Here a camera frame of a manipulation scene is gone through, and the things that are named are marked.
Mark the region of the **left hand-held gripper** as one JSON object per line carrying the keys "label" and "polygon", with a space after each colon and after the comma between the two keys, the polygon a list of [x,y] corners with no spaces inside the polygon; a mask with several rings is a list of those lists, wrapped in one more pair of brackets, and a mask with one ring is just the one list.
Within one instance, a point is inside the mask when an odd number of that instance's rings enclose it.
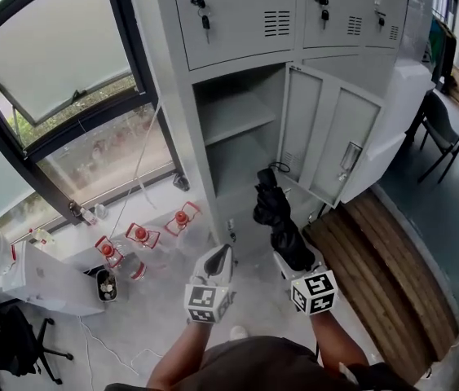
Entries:
{"label": "left hand-held gripper", "polygon": [[214,324],[222,320],[236,294],[231,285],[234,267],[234,253],[229,244],[212,248],[196,261],[183,299],[191,321]]}

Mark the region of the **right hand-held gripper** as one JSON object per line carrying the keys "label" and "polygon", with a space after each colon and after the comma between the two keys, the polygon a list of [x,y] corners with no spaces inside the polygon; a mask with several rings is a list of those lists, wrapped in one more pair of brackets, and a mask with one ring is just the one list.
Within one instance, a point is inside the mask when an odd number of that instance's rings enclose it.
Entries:
{"label": "right hand-held gripper", "polygon": [[330,311],[335,303],[338,285],[334,273],[324,263],[315,267],[312,274],[295,278],[295,272],[284,258],[273,252],[273,258],[283,279],[290,281],[289,299],[297,311],[314,315]]}

